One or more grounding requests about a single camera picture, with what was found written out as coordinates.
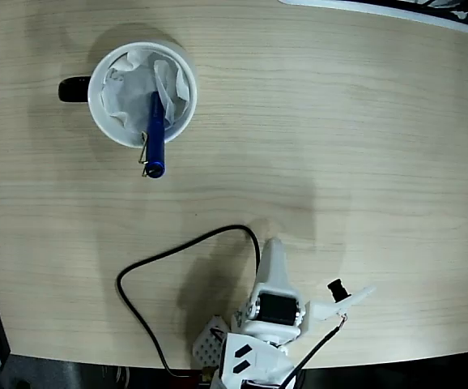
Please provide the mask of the white gripper body with motor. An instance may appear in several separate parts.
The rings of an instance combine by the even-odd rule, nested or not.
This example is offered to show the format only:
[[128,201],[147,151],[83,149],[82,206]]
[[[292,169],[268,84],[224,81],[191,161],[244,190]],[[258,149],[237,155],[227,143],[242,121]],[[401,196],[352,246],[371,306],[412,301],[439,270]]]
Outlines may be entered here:
[[304,315],[296,296],[263,290],[253,293],[232,316],[232,332],[258,340],[295,340]]

